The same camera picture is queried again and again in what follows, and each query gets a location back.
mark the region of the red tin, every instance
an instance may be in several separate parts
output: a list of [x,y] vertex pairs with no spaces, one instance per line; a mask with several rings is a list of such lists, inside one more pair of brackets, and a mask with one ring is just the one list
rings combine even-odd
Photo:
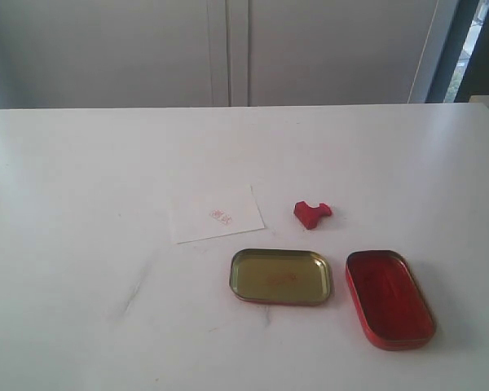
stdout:
[[389,250],[352,253],[346,280],[364,333],[377,348],[415,349],[431,340],[433,315],[402,256]]

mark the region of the metal tin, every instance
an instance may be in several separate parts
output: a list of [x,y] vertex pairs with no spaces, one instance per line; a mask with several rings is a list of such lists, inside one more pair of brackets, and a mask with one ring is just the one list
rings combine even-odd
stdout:
[[389,250],[352,253],[346,280],[364,333],[376,347],[415,349],[431,340],[433,315],[402,256]]
[[318,305],[333,292],[326,260],[312,251],[249,248],[231,261],[230,288],[244,301]]

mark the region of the red rubber stamp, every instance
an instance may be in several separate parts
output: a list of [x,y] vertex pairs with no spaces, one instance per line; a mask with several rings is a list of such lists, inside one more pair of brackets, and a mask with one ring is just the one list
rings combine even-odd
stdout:
[[293,214],[299,219],[307,230],[313,230],[323,216],[331,216],[332,209],[326,204],[319,204],[317,208],[308,206],[305,201],[297,202]]

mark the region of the white paper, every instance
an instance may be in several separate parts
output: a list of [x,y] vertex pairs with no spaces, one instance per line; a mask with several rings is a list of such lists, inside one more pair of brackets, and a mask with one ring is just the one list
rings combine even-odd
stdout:
[[170,201],[170,230],[175,243],[262,228],[250,186],[181,194]]

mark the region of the red stamp impression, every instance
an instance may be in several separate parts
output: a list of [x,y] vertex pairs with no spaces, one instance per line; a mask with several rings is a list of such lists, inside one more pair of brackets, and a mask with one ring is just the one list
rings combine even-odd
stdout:
[[231,224],[231,217],[222,210],[215,209],[210,212],[210,216],[225,226],[229,226]]

